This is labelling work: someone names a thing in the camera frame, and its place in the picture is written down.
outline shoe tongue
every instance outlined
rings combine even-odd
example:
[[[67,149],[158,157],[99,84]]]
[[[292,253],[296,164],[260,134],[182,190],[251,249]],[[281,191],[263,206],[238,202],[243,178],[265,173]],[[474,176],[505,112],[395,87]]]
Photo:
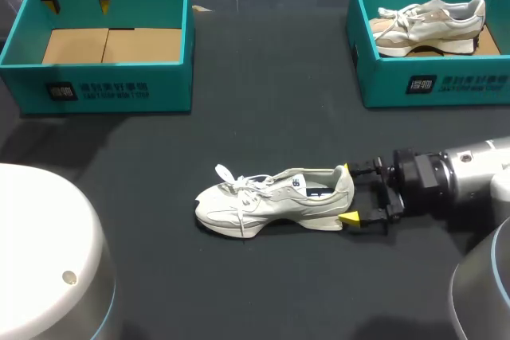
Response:
[[[269,187],[269,190],[280,189],[281,187],[292,187],[299,194],[306,197],[306,181],[304,180],[303,174],[296,174],[290,178],[276,181],[274,185]]]

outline shoe box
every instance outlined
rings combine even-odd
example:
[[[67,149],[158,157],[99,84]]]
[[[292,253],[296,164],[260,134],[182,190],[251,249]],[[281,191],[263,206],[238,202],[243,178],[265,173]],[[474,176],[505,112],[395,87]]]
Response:
[[[406,57],[379,55],[369,25],[378,8],[400,10],[428,1],[350,0],[347,38],[365,106],[510,104],[510,0],[485,0],[486,24],[473,55],[423,50]]]
[[[23,114],[189,111],[190,0],[24,0],[0,55]]]

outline shoelace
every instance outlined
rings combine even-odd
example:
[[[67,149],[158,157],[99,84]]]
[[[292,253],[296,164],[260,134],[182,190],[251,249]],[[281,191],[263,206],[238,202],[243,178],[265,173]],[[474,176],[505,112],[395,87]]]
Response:
[[[253,175],[252,177],[239,177],[234,179],[232,173],[223,165],[216,165],[216,173],[229,185],[237,194],[237,219],[241,225],[241,235],[245,235],[245,225],[243,223],[244,210],[243,206],[249,205],[252,201],[257,200],[257,195],[262,197],[271,197],[271,193],[265,192],[264,189],[274,183],[273,177],[267,174]],[[264,181],[255,181],[255,178],[265,178]]]
[[[409,29],[409,20],[423,20],[423,18],[419,18],[417,16],[418,7],[419,4],[411,4],[398,11],[387,10],[386,8],[379,7],[377,9],[377,11],[379,12],[379,16],[385,19],[393,18],[393,23],[391,23],[391,25],[388,28],[386,28],[379,36],[377,36],[375,40],[386,35],[396,25],[403,25],[406,27],[406,29]]]

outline teal box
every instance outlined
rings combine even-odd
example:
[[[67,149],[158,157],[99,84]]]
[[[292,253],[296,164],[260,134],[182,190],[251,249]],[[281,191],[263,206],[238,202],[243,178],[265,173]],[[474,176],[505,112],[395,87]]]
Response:
[[[350,0],[347,36],[365,106],[510,104],[510,0],[485,0],[486,24],[500,56],[379,56],[369,26],[369,20],[378,17],[378,7],[400,10],[428,1]],[[415,80],[426,81],[426,88],[410,94]]]
[[[56,15],[24,0],[0,56],[0,76],[24,114],[189,111],[194,19],[190,0],[59,0]],[[53,29],[176,28],[180,61],[42,64]]]

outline white sneaker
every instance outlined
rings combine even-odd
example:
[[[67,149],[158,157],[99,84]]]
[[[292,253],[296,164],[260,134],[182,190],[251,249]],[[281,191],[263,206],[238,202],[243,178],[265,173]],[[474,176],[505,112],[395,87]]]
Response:
[[[275,176],[237,180],[222,165],[216,171],[225,182],[198,195],[195,213],[207,228],[236,238],[251,238],[281,218],[306,229],[339,231],[338,215],[348,209],[354,196],[354,183],[344,166],[288,169]]]
[[[379,8],[378,12],[380,18],[370,20],[370,27],[383,55],[404,57],[421,46],[469,54],[475,51],[475,38],[484,26],[485,1],[449,4],[431,0],[399,11]]]

